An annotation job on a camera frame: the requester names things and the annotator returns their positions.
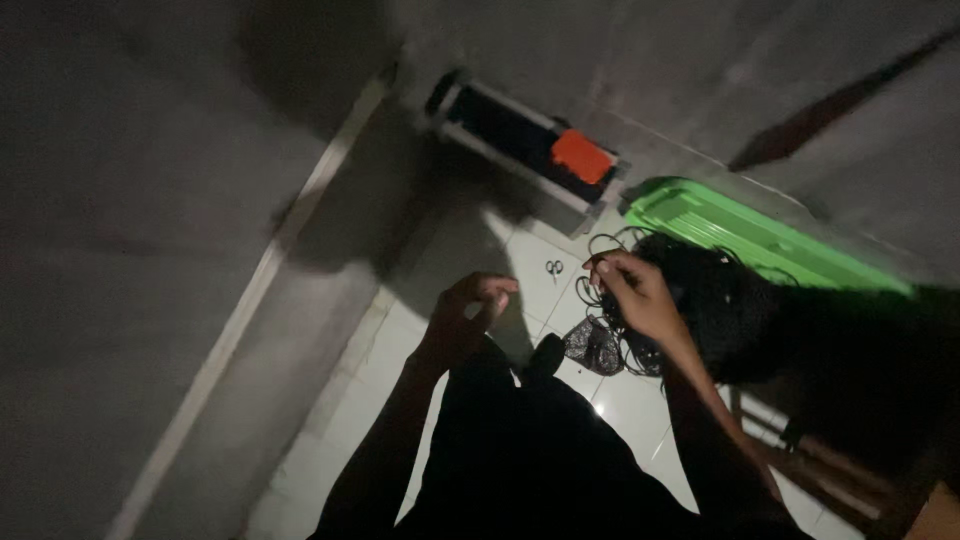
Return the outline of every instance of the person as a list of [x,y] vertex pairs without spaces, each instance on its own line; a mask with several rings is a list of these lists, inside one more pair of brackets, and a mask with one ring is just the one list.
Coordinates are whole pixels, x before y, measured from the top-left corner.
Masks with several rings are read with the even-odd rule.
[[[622,250],[594,256],[584,268],[591,284],[615,297],[626,323],[669,357],[666,401],[700,514],[643,473],[590,403],[553,377],[563,359],[559,337],[544,338],[515,385],[485,331],[517,293],[517,281],[476,273],[441,295],[310,538],[808,538],[717,394],[660,271]],[[468,317],[478,302],[479,312]],[[446,371],[421,489],[395,525],[432,392]],[[643,421],[642,410],[636,420]]]

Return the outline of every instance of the orange cloth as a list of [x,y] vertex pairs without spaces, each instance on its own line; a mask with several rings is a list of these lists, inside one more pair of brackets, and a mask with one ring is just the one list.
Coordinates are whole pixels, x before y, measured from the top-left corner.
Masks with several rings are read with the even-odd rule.
[[596,184],[610,170],[612,161],[597,145],[577,130],[566,130],[550,147],[554,163],[563,165],[587,184]]

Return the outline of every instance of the hand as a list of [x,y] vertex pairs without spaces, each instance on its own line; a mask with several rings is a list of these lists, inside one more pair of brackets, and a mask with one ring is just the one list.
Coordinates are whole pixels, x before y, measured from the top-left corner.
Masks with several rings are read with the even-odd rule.
[[[518,290],[515,279],[499,274],[474,272],[459,280],[440,295],[411,361],[439,378],[477,351],[484,333],[510,302],[509,294]],[[480,311],[467,319],[464,311],[475,302],[482,304]]]
[[624,250],[611,250],[584,263],[590,283],[616,297],[620,312],[634,330],[661,346],[690,340],[684,319],[670,297],[660,269]]

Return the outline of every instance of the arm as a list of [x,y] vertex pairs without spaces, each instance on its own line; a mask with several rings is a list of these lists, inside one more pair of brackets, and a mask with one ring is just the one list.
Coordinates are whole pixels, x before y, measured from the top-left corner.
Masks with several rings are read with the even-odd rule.
[[766,463],[717,394],[660,270],[622,250],[584,267],[593,284],[616,297],[626,323],[655,339],[669,358],[663,381],[670,420],[701,513],[728,523],[792,523]]
[[[382,535],[403,503],[423,423],[437,381],[476,351],[484,332],[503,312],[516,280],[472,274],[447,289],[417,350],[407,358],[387,403],[333,484],[315,537]],[[483,308],[472,319],[464,311]]]

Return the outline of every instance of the small scissors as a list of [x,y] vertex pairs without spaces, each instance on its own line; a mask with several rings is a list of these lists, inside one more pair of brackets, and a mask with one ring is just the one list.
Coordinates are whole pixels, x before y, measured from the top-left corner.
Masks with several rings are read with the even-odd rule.
[[558,260],[548,260],[546,262],[546,271],[553,276],[553,286],[557,286],[557,275],[564,270],[564,264]]

